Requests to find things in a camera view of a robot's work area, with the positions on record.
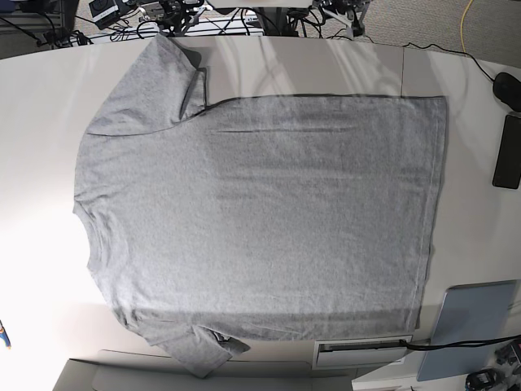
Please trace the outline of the grey-blue laptop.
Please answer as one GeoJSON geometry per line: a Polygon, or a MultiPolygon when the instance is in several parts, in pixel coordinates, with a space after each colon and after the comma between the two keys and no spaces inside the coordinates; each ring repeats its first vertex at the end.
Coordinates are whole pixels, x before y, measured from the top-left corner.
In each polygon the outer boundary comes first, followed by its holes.
{"type": "MultiPolygon", "coordinates": [[[[516,293],[514,280],[448,289],[431,336],[432,345],[498,338],[516,293]]],[[[485,366],[489,346],[445,348],[425,353],[417,381],[466,375],[485,366]]]]}

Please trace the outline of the black smartphone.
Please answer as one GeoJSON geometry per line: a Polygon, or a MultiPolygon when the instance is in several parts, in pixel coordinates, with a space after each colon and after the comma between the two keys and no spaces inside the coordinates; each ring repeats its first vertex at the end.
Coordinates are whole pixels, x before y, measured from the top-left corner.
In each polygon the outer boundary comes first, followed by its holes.
{"type": "Polygon", "coordinates": [[[493,174],[493,185],[511,190],[518,189],[520,161],[520,118],[506,115],[493,174]]]}

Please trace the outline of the grey T-shirt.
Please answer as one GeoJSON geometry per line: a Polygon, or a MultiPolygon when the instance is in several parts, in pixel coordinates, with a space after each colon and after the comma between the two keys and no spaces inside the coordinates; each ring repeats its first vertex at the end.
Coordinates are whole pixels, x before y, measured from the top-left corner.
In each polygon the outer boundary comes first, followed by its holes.
{"type": "Polygon", "coordinates": [[[204,377],[250,340],[407,335],[443,174],[444,97],[208,104],[150,41],[77,155],[74,213],[118,322],[204,377]]]}

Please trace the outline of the black device with label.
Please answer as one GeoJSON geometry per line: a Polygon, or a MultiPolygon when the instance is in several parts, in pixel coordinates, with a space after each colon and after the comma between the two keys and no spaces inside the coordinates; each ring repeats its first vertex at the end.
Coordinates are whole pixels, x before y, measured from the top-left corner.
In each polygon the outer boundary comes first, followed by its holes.
{"type": "Polygon", "coordinates": [[[119,7],[115,0],[92,0],[89,2],[90,13],[95,23],[116,14],[119,7]]]}

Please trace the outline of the black blue gadget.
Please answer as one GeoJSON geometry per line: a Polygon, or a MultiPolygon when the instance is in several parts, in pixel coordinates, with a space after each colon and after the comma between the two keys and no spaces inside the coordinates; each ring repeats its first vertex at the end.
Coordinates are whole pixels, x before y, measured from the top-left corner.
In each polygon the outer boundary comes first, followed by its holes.
{"type": "Polygon", "coordinates": [[[466,391],[482,391],[489,390],[498,384],[499,375],[493,369],[483,369],[481,371],[472,372],[466,377],[466,391]]]}

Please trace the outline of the blue orange tool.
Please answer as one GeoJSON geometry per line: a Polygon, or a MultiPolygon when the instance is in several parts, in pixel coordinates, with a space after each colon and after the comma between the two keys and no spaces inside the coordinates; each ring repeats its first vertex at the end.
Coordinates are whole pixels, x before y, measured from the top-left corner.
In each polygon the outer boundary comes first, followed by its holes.
{"type": "Polygon", "coordinates": [[[0,322],[0,339],[3,341],[7,349],[11,348],[9,336],[7,335],[7,331],[3,326],[2,322],[0,322]]]}

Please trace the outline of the black computer mouse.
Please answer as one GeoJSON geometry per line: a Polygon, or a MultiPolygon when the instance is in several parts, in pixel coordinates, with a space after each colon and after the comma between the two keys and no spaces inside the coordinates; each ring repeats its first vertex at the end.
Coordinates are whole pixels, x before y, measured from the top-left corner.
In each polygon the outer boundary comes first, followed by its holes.
{"type": "Polygon", "coordinates": [[[500,72],[493,80],[493,94],[512,111],[521,111],[521,82],[507,72],[500,72]]]}

